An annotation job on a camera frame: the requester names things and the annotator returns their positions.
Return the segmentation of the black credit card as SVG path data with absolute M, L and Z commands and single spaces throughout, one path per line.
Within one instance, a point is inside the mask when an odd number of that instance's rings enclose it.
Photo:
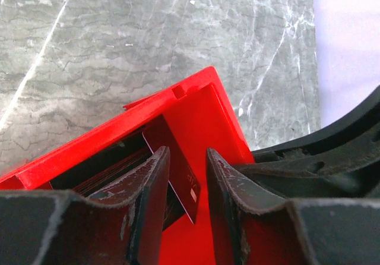
M 165 118 L 162 115 L 154 118 L 146 125 L 142 134 L 151 152 L 154 153 L 162 146 L 170 150 L 163 228 L 168 228 L 183 215 L 187 215 L 194 224 L 197 220 L 201 186 Z

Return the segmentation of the red plastic bin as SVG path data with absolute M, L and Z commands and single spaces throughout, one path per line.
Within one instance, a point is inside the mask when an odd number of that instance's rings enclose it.
M 217 264 L 208 202 L 208 149 L 228 164 L 253 157 L 216 70 L 187 79 L 127 105 L 125 112 L 1 178 L 1 192 L 71 190 L 90 197 L 154 153 L 143 130 L 162 115 L 201 186 L 197 220 L 183 215 L 162 230 L 157 264 Z

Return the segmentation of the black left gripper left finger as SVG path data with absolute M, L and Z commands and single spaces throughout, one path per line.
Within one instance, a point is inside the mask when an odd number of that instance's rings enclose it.
M 71 190 L 1 192 L 2 264 L 157 264 L 170 150 L 90 197 Z

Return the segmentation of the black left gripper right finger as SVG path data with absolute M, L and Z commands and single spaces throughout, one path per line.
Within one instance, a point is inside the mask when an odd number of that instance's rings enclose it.
M 377 198 L 283 198 L 206 154 L 217 264 L 378 264 Z

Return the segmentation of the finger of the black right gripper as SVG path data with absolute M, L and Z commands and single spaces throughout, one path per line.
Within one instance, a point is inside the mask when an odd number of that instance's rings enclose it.
M 284 197 L 379 198 L 379 89 L 329 126 L 235 169 Z

